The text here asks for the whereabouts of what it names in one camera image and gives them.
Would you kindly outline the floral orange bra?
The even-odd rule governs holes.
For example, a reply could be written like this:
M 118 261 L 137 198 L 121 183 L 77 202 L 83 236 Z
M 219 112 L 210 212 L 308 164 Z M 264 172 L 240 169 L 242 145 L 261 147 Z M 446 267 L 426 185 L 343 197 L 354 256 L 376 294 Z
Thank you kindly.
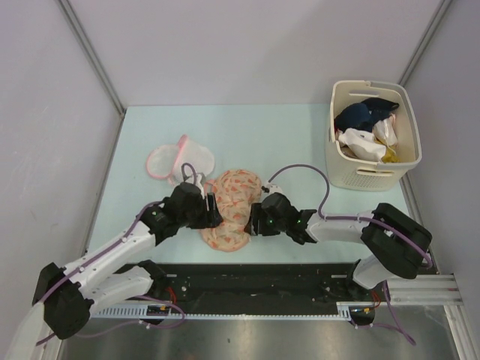
M 213 229 L 201 229 L 203 241 L 212 249 L 233 252 L 251 240 L 245 232 L 251 206 L 261 197 L 260 177 L 246 169 L 231 169 L 215 180 L 205 183 L 204 189 L 215 195 L 222 223 Z

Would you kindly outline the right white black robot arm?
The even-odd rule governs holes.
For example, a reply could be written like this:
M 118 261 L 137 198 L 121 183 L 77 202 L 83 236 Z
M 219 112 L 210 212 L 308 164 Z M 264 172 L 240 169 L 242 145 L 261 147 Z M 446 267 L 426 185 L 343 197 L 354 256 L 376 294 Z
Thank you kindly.
M 355 301 L 365 300 L 390 278 L 411 280 L 422 267 L 433 266 L 428 255 L 431 233 L 385 202 L 373 211 L 326 215 L 298 210 L 282 193 L 271 193 L 251 206 L 244 231 L 251 236 L 283 233 L 299 245 L 328 240 L 365 245 L 371 255 L 356 261 L 346 280 L 346 293 Z

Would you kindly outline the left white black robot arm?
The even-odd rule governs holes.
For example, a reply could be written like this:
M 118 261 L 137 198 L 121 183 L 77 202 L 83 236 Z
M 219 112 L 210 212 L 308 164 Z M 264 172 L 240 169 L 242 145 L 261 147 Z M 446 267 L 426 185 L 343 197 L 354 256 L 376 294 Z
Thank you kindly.
M 131 257 L 157 247 L 183 227 L 214 229 L 222 221 L 214 193 L 182 182 L 170 196 L 146 204 L 127 229 L 95 252 L 67 265 L 46 265 L 32 303 L 43 305 L 43 321 L 54 336 L 71 338 L 104 308 L 144 295 L 155 300 L 165 293 L 166 274 L 151 260 L 118 272 Z

